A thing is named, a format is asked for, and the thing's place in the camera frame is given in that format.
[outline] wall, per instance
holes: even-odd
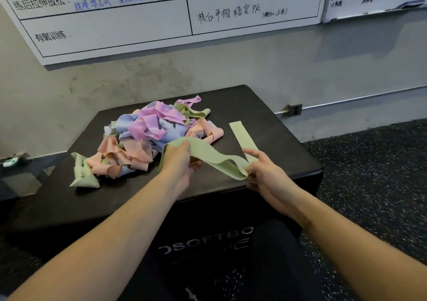
[[[41,66],[0,8],[0,156],[66,150],[97,111],[249,85],[273,111],[427,84],[427,10]],[[302,141],[427,117],[427,91],[304,112]]]

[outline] black pants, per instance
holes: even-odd
[[[254,229],[247,268],[242,300],[324,300],[297,239],[279,220],[266,221]],[[119,300],[185,299],[184,289],[170,291],[169,286],[154,258],[147,254]]]

